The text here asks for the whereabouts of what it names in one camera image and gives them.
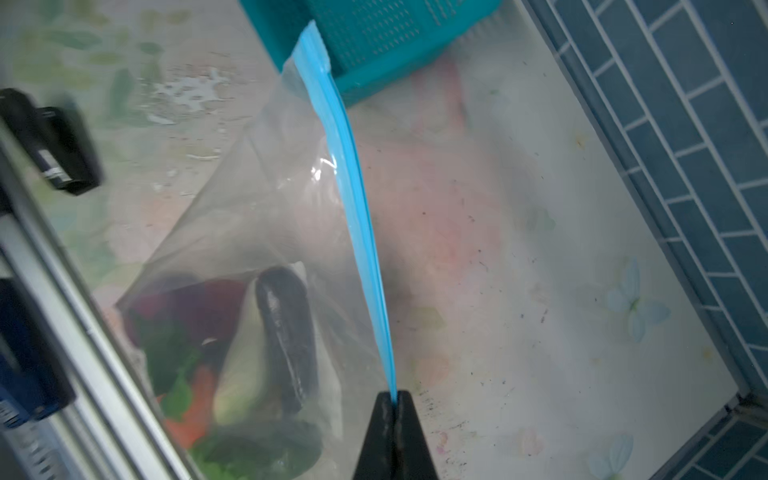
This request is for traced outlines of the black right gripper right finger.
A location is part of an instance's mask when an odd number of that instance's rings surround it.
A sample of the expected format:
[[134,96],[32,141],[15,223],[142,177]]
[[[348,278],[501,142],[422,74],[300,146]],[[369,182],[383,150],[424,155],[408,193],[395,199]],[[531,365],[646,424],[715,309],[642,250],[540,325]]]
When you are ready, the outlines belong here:
[[437,480],[438,474],[412,395],[399,391],[394,423],[394,478]]

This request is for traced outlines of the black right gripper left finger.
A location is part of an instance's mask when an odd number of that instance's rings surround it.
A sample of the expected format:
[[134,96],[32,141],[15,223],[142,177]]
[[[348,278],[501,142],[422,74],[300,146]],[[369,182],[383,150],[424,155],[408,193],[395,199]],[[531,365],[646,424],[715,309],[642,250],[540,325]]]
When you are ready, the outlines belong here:
[[353,480],[390,480],[395,472],[395,412],[389,392],[377,395]]

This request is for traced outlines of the clear zip top bag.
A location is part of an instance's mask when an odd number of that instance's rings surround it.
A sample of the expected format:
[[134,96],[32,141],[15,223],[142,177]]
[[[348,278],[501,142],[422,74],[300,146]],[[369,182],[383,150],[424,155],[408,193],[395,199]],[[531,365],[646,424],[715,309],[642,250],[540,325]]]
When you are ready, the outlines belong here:
[[[243,427],[303,420],[317,463],[295,479],[353,475],[376,396],[395,385],[383,282],[363,168],[320,32],[310,22],[265,104],[119,301],[214,279],[256,281],[288,267],[303,280],[318,387],[286,415],[270,381]],[[198,344],[218,385],[229,341]]]

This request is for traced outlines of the dark toy avocado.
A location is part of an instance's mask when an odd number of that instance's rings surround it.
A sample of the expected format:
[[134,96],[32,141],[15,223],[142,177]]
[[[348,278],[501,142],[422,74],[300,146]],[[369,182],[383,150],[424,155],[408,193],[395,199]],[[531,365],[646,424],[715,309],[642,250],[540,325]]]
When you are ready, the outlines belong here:
[[294,415],[317,391],[315,331],[306,286],[288,267],[261,272],[255,298],[267,340],[270,381],[284,414]]

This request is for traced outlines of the orange toy carrot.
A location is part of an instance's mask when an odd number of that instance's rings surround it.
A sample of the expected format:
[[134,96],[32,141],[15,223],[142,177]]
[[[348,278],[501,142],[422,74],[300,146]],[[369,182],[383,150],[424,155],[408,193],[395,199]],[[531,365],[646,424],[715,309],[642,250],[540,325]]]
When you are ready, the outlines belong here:
[[163,423],[180,447],[190,449],[210,428],[215,375],[179,325],[138,321],[135,329]]

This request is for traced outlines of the purple toy eggplant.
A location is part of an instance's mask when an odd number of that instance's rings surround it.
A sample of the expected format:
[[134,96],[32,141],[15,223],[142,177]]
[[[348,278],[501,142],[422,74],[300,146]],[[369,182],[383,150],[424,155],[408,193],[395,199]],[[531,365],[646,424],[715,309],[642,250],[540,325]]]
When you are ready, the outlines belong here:
[[165,292],[143,293],[119,306],[125,333],[136,346],[178,331],[193,343],[229,341],[239,324],[246,284],[214,279]]

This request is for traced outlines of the teal plastic basket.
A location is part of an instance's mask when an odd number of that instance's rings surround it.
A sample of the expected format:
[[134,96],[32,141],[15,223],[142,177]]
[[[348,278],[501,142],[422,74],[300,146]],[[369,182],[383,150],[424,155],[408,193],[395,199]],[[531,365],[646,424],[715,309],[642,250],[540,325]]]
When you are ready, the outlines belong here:
[[253,0],[247,18],[278,70],[314,22],[346,105],[429,64],[493,14],[495,0]]

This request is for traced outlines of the orange green toy corn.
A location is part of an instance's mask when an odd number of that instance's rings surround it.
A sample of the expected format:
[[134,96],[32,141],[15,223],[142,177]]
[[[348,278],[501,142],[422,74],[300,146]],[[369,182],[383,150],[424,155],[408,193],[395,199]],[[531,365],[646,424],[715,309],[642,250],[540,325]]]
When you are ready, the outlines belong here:
[[189,450],[208,479],[295,479],[321,453],[318,427],[303,420],[216,427]]

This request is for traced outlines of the white toy daikon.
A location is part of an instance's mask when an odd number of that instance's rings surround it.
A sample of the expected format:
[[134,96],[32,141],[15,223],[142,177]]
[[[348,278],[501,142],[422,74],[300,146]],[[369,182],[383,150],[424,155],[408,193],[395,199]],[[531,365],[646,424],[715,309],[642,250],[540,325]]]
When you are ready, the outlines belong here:
[[213,418],[220,426],[244,421],[263,399],[269,377],[267,337],[255,287],[252,281],[246,288],[238,328],[215,391]]

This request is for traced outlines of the black stapler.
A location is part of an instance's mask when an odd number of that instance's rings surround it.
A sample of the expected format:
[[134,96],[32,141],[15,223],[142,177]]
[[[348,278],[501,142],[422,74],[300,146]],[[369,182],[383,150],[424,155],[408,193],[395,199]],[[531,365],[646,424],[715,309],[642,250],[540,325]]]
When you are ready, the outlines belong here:
[[24,92],[4,88],[1,119],[52,188],[79,196],[101,186],[98,156],[77,111],[39,107]]

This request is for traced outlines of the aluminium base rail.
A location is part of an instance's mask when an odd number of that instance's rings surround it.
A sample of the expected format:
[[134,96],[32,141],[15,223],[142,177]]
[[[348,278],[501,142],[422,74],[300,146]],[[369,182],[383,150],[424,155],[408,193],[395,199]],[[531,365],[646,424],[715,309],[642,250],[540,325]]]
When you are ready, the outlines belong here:
[[3,278],[17,280],[36,302],[74,392],[58,413],[3,428],[28,472],[42,479],[196,478],[8,154],[1,157]]

